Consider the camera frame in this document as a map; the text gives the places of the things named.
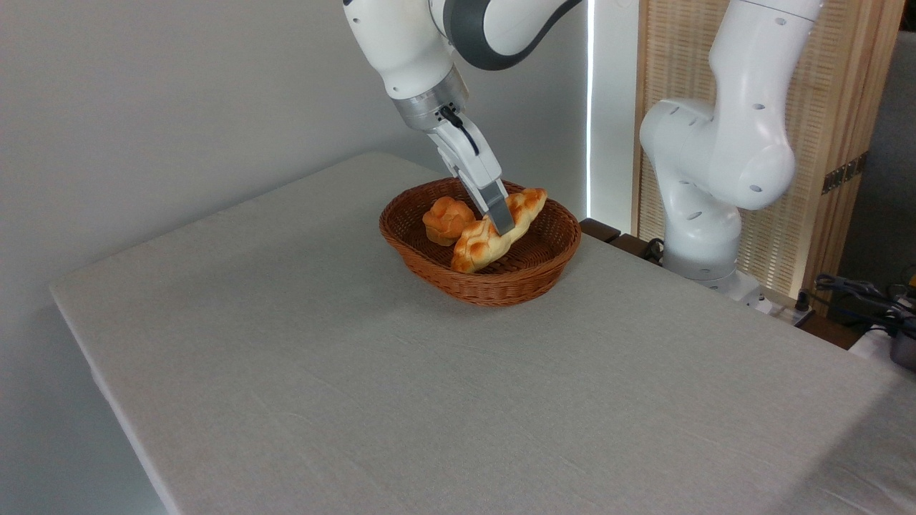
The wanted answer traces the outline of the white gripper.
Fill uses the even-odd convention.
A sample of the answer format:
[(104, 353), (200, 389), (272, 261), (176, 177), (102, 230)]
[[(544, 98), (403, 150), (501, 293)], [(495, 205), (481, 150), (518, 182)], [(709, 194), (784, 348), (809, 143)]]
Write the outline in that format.
[(508, 208), (502, 169), (493, 150), (465, 114), (435, 114), (437, 126), (428, 130), (449, 169), (462, 182), (481, 216), (487, 215), (500, 235), (516, 226)]

